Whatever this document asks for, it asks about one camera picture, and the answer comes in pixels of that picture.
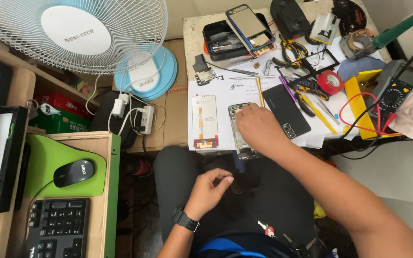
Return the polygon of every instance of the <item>multimeter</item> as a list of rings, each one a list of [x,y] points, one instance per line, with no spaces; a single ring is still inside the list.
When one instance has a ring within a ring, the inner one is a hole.
[[[404,100],[413,91],[413,64],[399,78],[396,76],[406,65],[405,60],[394,60],[385,65],[375,80],[378,84],[372,94],[379,100],[381,113],[396,113]],[[375,103],[373,98],[366,101],[369,108]],[[369,115],[376,117],[377,110],[372,108]]]

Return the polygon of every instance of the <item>red electrical tape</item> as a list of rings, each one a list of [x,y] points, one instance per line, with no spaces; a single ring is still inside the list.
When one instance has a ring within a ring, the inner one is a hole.
[[[320,88],[327,94],[334,95],[341,92],[345,84],[341,77],[333,71],[324,71],[318,76]]]

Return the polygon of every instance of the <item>wristwatch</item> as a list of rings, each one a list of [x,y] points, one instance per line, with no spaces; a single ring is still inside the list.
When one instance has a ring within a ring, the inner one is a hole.
[[[172,221],[176,224],[195,232],[200,225],[200,222],[191,220],[183,211],[184,205],[176,207],[172,215]]]

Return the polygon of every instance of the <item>mouse pad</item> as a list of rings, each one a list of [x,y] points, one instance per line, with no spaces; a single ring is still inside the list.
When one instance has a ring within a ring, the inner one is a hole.
[[[57,168],[80,159],[93,162],[95,173],[87,180],[62,188],[50,183],[38,197],[99,196],[105,187],[106,160],[93,152],[76,149],[37,134],[27,134],[31,147],[28,163],[25,195],[34,196],[45,184],[54,179]]]

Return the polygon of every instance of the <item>green pole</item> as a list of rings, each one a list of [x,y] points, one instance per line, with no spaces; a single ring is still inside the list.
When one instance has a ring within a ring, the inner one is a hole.
[[[376,36],[374,38],[373,44],[377,49],[384,48],[411,27],[413,27],[413,15],[400,22],[393,28],[387,29],[380,35]]]

